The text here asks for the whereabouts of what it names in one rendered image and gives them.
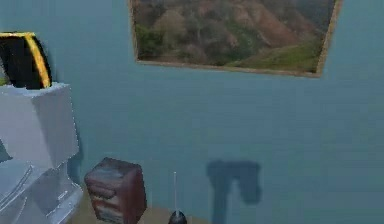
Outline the framed landscape painting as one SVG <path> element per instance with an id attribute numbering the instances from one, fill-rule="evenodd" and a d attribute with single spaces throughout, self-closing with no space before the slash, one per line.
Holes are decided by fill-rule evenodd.
<path id="1" fill-rule="evenodd" d="M 322 75 L 343 0 L 127 0 L 135 60 Z"/>

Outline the black toilet brush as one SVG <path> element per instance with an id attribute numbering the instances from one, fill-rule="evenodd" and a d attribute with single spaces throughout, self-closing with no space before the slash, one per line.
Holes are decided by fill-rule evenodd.
<path id="1" fill-rule="evenodd" d="M 177 172 L 173 172 L 173 187 L 174 187 L 174 212 L 170 215 L 168 224 L 188 224 L 187 218 L 178 207 L 177 200 Z"/>

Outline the dark red brown bin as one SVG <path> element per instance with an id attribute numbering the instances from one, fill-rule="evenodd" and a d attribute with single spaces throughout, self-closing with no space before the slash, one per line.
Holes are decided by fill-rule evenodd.
<path id="1" fill-rule="evenodd" d="M 84 182 L 99 220 L 138 224 L 147 208 L 139 164 L 105 157 L 85 175 Z"/>

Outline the white toilet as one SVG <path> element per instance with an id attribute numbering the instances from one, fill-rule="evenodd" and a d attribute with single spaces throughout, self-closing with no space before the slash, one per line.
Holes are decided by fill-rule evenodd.
<path id="1" fill-rule="evenodd" d="M 78 151 L 70 86 L 0 86 L 0 224 L 65 224 L 82 188 L 68 175 Z"/>

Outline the black box with yellow trim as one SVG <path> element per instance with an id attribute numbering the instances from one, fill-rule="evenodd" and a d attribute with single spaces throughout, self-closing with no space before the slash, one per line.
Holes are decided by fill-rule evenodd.
<path id="1" fill-rule="evenodd" d="M 14 87 L 39 90 L 52 86 L 47 56 L 33 32 L 0 33 L 0 60 Z"/>

